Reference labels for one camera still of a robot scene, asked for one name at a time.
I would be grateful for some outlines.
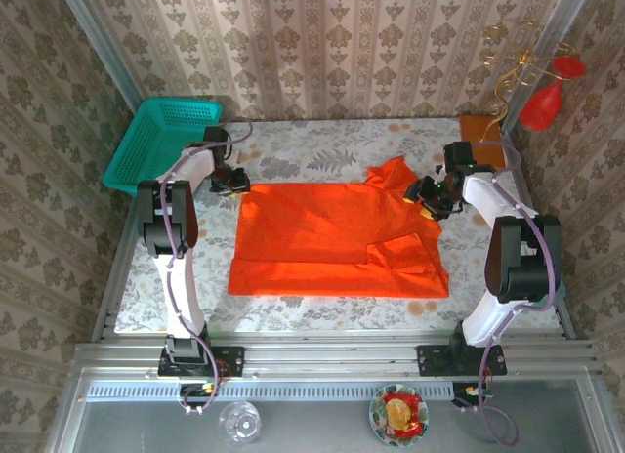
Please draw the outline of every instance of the fruit on plate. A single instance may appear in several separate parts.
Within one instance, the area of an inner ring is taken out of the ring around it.
[[[387,408],[387,422],[397,438],[412,438],[423,434],[419,422],[418,405],[421,397],[417,394],[393,393],[384,397]]]
[[[401,399],[394,398],[387,402],[387,422],[397,431],[408,430],[412,412],[410,406]]]

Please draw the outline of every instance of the lemon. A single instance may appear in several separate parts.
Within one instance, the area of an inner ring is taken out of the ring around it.
[[[387,402],[387,420],[389,426],[398,431],[405,431],[410,421],[410,407],[401,399],[391,399]]]

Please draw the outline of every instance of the floral tablecloth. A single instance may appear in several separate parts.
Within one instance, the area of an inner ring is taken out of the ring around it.
[[[234,138],[246,124],[229,127]],[[433,174],[444,145],[460,139],[457,119],[295,121],[255,123],[254,135],[239,144],[238,163],[252,183],[359,183],[366,168],[404,155],[418,175]],[[516,192],[512,176],[503,185]],[[195,192],[200,238],[194,271],[199,303],[209,330],[451,330],[467,317],[485,291],[483,265],[490,230],[472,207],[440,223],[439,250],[449,272],[449,298],[240,297],[227,293],[240,198],[222,198],[204,182]],[[164,331],[162,284],[146,248],[137,244],[117,333]],[[553,330],[553,310],[523,314],[517,328]]]

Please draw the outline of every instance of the glass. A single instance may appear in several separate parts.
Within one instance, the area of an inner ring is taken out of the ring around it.
[[[261,416],[249,402],[233,402],[219,416],[219,430],[228,446],[251,443],[261,431]]]

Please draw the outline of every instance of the wooden board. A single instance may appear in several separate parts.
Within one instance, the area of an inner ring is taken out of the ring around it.
[[[460,139],[468,143],[476,143],[481,139],[488,123],[494,119],[493,116],[482,116],[476,114],[460,115]],[[493,124],[486,133],[485,141],[501,141],[499,126]],[[474,147],[473,155],[478,164],[490,164],[495,168],[505,168],[506,160],[501,145],[483,145]]]

